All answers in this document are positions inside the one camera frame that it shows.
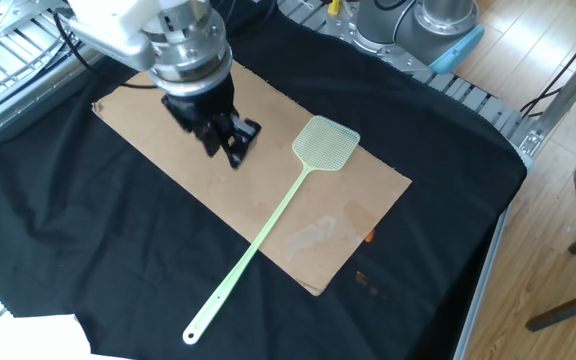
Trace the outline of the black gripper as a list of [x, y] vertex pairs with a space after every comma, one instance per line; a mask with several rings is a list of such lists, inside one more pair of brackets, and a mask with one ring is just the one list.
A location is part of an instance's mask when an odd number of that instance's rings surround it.
[[161, 102], [184, 131], [194, 131], [209, 157], [222, 145], [230, 166], [238, 169], [262, 127], [249, 118], [232, 117], [222, 141], [222, 115], [235, 111], [234, 91], [232, 76], [228, 75], [205, 93], [186, 97], [166, 94]]

